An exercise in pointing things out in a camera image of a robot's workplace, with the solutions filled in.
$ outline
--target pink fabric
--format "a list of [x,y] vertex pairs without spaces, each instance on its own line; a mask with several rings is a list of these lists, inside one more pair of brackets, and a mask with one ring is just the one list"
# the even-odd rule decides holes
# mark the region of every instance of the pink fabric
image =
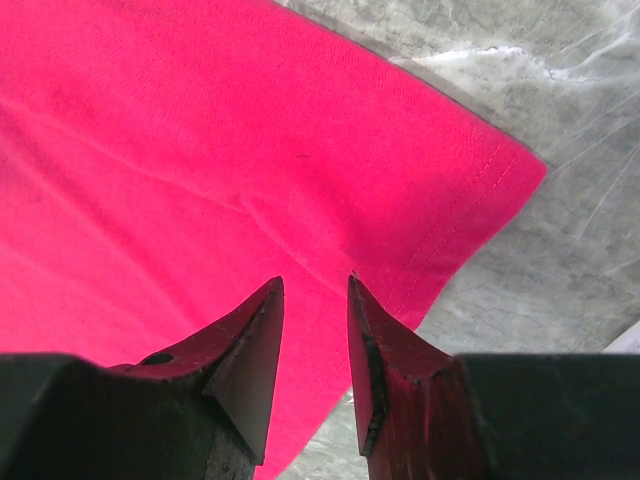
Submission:
[[282,275],[259,478],[349,385],[348,274],[416,327],[544,175],[266,0],[23,0],[0,25],[0,350],[137,362]]

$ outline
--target marble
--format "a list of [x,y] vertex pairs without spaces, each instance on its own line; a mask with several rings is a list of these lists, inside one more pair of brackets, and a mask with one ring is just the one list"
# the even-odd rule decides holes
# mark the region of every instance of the marble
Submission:
[[[640,320],[637,0],[280,0],[529,146],[549,175],[418,333],[448,353],[598,352]],[[347,394],[285,480],[366,479]]]

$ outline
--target white object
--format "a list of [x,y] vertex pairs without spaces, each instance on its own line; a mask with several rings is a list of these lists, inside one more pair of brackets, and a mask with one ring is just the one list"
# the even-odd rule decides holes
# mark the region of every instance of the white object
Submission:
[[640,353],[640,322],[616,338],[604,353]]

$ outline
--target hole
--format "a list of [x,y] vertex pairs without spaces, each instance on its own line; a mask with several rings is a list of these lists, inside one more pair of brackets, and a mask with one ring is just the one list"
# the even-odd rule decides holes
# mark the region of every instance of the hole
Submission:
[[173,355],[170,353],[158,352],[145,358],[140,365],[162,365],[163,363],[169,363],[171,360],[173,360]]

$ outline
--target table surface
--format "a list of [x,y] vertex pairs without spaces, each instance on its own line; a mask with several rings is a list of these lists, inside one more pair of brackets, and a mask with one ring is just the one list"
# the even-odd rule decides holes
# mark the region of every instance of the table surface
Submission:
[[[597,352],[640,314],[637,0],[279,0],[528,145],[549,174],[418,333],[447,353]],[[280,477],[366,479],[347,394]]]

